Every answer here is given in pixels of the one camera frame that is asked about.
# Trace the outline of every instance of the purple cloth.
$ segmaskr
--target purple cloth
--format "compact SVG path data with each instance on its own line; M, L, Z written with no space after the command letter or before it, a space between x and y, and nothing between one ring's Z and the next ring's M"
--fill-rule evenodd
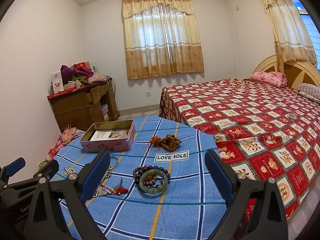
M73 66L73 72L77 76L85 76L86 78L93 76L93 72L90 68L80 67L76 64Z
M73 71L71 68L62 65L61 69L61 77L62 77L62 83L63 85L68 84L68 81L72 80L72 76L73 76Z

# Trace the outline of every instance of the wooden desk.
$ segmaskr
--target wooden desk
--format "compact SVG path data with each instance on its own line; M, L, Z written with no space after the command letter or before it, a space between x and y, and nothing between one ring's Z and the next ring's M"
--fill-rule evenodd
M118 119L112 82L97 82L79 90L49 99L59 129L64 131L71 124L87 131L95 122L105 122L101 105L108 105L110 121Z

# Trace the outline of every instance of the jade bangle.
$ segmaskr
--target jade bangle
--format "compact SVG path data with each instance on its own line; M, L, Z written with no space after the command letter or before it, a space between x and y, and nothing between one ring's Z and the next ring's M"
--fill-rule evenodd
M152 176L152 175L161 176L161 178L163 179L163 183L162 183L162 185L160 185L160 187L147 188L147 187L145 187L143 185L143 180L147 176ZM157 194L157 193L160 193L160 192L164 191L164 189L168 186L168 177L163 171L160 171L160 170L157 170L157 169L146 171L145 173L143 173L143 175L140 178L139 186L146 193Z

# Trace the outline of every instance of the blue plaid bedspread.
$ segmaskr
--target blue plaid bedspread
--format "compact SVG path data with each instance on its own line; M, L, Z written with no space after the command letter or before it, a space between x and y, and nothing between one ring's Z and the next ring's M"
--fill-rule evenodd
M129 189L129 193L87 201L93 219L110 240L207 239L226 211L225 201L204 164L208 149L215 149L219 155L214 137L157 116L135 118L134 122L137 132L132 149L111 153L117 156L119 164L105 183L115 187L122 177L123 187ZM181 139L182 143L175 152L188 150L188 160L154 163L156 154L166 152L150 147L148 142L154 135L165 137L167 134L176 134ZM52 180L65 178L64 168L73 167L78 173L95 158L97 153L82 150L80 139L73 140L59 151L55 157L59 172ZM115 159L111 159L111 165L114 164ZM171 165L171 183L166 192L152 195L137 190L132 171L143 165L158 165L167 170ZM81 239L65 200L60 204L71 235Z

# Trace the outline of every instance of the blue pad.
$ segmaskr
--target blue pad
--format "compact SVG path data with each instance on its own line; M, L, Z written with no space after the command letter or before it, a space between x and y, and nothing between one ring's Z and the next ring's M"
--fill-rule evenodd
M96 159L92 161L92 163L94 162L96 162L95 165L91 168L90 172L82 183L82 192L79 197L82 203L85 203L87 200L91 199L96 192L103 175L110 165L109 152L104 152L97 161ZM92 163L86 164L83 170L85 170L87 165L92 165Z
M229 204L232 203L235 199L235 196L233 195L233 184L229 177L211 152L206 152L204 160L205 165L207 166L208 171L214 180L222 198Z
M5 174L8 177L12 177L14 174L20 171L24 166L26 166L26 161L24 160L24 158L20 157L16 159L14 162L10 163L5 168Z

